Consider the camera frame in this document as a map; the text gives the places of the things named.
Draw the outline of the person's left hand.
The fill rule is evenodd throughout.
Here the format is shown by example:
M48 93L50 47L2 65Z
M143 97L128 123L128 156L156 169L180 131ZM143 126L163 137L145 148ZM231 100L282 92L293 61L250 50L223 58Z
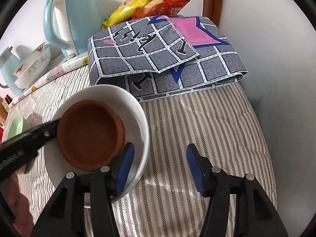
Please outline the person's left hand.
M10 186L8 188L7 203L15 209L14 227L21 236L31 236L34 228L33 217L29 211L29 201L21 194L18 177L14 173L10 176Z

